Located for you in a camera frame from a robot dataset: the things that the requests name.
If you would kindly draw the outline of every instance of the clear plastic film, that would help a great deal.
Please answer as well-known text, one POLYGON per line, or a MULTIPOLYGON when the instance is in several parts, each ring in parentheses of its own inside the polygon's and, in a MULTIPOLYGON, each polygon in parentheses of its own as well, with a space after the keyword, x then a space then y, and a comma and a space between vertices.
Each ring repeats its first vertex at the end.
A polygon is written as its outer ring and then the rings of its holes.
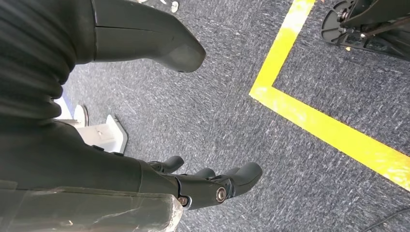
POLYGON ((168 194, 16 186, 0 181, 0 232, 174 232, 183 213, 168 194))

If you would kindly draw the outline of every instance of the metal screw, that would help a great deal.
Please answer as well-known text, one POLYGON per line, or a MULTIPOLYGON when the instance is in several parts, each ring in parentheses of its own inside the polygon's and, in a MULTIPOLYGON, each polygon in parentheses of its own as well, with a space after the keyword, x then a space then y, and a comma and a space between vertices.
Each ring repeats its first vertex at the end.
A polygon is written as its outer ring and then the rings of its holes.
POLYGON ((217 190, 217 202, 222 203, 226 199, 226 190, 224 187, 220 187, 217 190))
POLYGON ((188 205, 188 198, 186 198, 186 197, 179 197, 178 201, 179 201, 179 203, 181 203, 182 206, 188 205))
POLYGON ((347 9, 341 9, 338 13, 337 13, 337 18, 336 21, 337 22, 343 22, 347 17, 347 9))

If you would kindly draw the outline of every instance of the yellow line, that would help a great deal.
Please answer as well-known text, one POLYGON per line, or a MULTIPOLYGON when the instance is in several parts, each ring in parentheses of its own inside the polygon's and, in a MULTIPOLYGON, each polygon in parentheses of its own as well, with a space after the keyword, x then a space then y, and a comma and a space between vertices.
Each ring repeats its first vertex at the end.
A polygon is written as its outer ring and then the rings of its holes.
POLYGON ((272 87, 314 0, 294 0, 250 96, 329 145, 410 191, 410 157, 272 87))

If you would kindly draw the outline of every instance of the white base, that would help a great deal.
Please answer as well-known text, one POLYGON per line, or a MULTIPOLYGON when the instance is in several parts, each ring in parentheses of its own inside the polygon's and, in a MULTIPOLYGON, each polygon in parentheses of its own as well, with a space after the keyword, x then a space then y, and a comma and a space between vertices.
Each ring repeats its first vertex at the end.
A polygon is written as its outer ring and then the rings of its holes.
POLYGON ((124 153, 128 135, 117 118, 109 115, 105 124, 77 128, 84 142, 104 148, 106 152, 124 153))

